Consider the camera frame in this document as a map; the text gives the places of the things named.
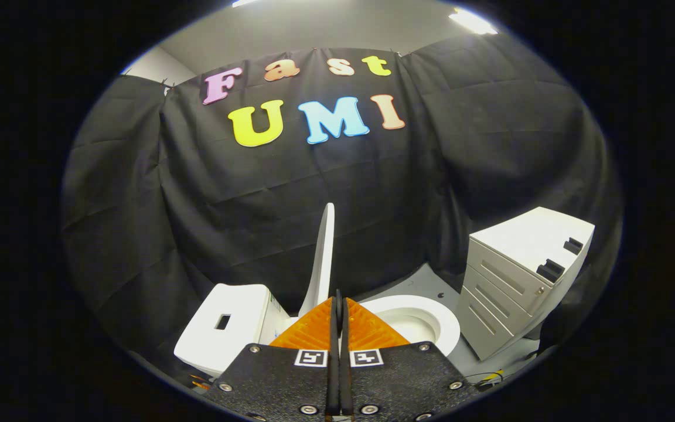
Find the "blue letter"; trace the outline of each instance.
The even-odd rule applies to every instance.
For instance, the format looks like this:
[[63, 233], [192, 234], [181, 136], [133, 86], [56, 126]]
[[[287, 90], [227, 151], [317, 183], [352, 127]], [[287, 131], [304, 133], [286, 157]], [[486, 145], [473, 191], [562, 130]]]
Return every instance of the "blue letter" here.
[[335, 112], [331, 113], [319, 101], [309, 101], [298, 106], [306, 115], [306, 121], [309, 125], [309, 137], [306, 141], [309, 144], [318, 144], [327, 141], [327, 134], [322, 131], [324, 126], [334, 137], [340, 137], [340, 129], [345, 122], [346, 136], [357, 136], [369, 133], [369, 128], [364, 125], [359, 115], [359, 108], [356, 104], [359, 99], [356, 97], [338, 98], [335, 103]]

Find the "cabinet drawer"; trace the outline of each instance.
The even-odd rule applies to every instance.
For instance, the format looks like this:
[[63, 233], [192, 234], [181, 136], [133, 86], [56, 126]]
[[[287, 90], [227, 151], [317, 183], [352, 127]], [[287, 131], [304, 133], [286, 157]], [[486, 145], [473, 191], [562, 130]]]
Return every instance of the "cabinet drawer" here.
[[481, 360], [512, 338], [512, 333], [464, 286], [455, 316], [460, 322], [461, 334]]
[[471, 266], [467, 267], [463, 286], [496, 316], [510, 333], [519, 333], [530, 322], [531, 315], [525, 312], [525, 309]]
[[551, 293], [550, 284], [476, 240], [469, 243], [467, 263], [530, 315]]

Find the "gray floor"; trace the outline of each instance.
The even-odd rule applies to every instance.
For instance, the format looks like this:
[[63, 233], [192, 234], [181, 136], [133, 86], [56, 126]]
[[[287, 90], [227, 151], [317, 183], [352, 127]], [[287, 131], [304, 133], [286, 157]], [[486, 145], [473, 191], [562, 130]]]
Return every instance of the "gray floor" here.
[[[385, 296], [394, 296], [396, 294], [415, 294], [418, 296], [428, 297], [436, 300], [440, 304], [445, 305], [450, 310], [455, 310], [458, 304], [458, 294], [455, 289], [450, 287], [445, 281], [439, 278], [428, 264], [424, 264], [418, 271], [416, 271], [410, 278], [401, 283], [392, 286], [391, 288], [367, 297], [359, 302], [366, 302], [367, 300], [378, 299]], [[452, 353], [447, 357], [453, 365], [467, 377], [470, 382], [478, 382], [490, 374], [479, 376], [471, 376], [472, 374], [480, 374], [482, 372], [495, 372], [499, 369], [504, 370], [504, 376], [508, 376], [513, 372], [518, 371], [523, 366], [527, 365], [530, 359], [525, 360], [525, 357], [530, 352], [538, 349], [538, 340], [520, 339], [508, 348], [501, 350], [501, 352], [490, 356], [487, 359], [479, 360], [472, 348], [467, 344], [465, 339], [461, 336], [458, 339], [458, 345], [452, 350]]]

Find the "foam letter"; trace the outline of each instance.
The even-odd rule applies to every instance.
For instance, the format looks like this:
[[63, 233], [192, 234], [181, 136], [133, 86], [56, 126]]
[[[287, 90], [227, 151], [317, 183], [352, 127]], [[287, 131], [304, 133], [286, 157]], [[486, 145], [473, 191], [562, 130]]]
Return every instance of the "foam letter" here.
[[265, 80], [272, 82], [273, 80], [281, 79], [286, 76], [297, 75], [301, 70], [298, 67], [295, 67], [295, 62], [291, 59], [278, 60], [273, 62], [265, 67], [267, 73], [265, 74]]
[[242, 72], [243, 70], [240, 67], [236, 67], [236, 69], [226, 70], [220, 74], [207, 77], [204, 80], [207, 83], [207, 98], [204, 99], [202, 104], [210, 104], [226, 98], [228, 93], [223, 91], [223, 87], [233, 88], [233, 75], [241, 75]]
[[359, 102], [356, 97], [339, 98], [335, 103], [335, 112], [330, 112], [319, 101], [309, 101], [298, 106], [306, 115], [306, 121], [309, 125], [309, 137], [306, 141], [309, 144], [318, 144], [327, 141], [327, 134], [322, 131], [324, 126], [334, 137], [340, 137], [340, 129], [345, 122], [346, 136], [357, 136], [369, 133], [369, 128], [364, 125], [356, 104]]
[[271, 100], [262, 104], [262, 108], [267, 110], [270, 128], [259, 133], [254, 131], [251, 123], [251, 113], [254, 113], [254, 107], [239, 108], [230, 112], [228, 118], [233, 120], [233, 136], [236, 137], [236, 142], [244, 147], [259, 147], [281, 136], [283, 133], [281, 105], [283, 105], [282, 100]]
[[382, 67], [382, 64], [387, 64], [387, 61], [380, 59], [377, 56], [364, 57], [363, 59], [361, 59], [361, 61], [369, 65], [369, 70], [371, 70], [373, 74], [380, 76], [388, 76], [389, 74], [392, 73], [391, 70], [384, 69]]
[[330, 72], [335, 75], [350, 76], [356, 72], [346, 59], [329, 59], [327, 65], [330, 66]]
[[397, 117], [397, 112], [392, 105], [392, 100], [394, 99], [392, 96], [388, 96], [388, 94], [379, 94], [378, 96], [371, 96], [369, 99], [377, 103], [380, 107], [380, 112], [384, 119], [384, 122], [382, 123], [383, 128], [391, 130], [405, 127], [405, 122]]

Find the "white wall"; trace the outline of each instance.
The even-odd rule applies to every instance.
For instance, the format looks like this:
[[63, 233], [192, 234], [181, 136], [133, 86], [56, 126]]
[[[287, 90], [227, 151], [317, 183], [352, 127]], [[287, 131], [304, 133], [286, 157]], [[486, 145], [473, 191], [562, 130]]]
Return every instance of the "white wall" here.
[[189, 70], [189, 67], [186, 67], [160, 46], [148, 50], [134, 63], [122, 70], [121, 74], [144, 77], [157, 82], [162, 82], [165, 79], [166, 85], [170, 86], [174, 83], [179, 85], [179, 83], [196, 77], [195, 72]]
[[200, 16], [161, 41], [196, 74], [244, 59], [312, 47], [354, 47], [407, 54], [471, 33], [439, 0], [257, 0]]

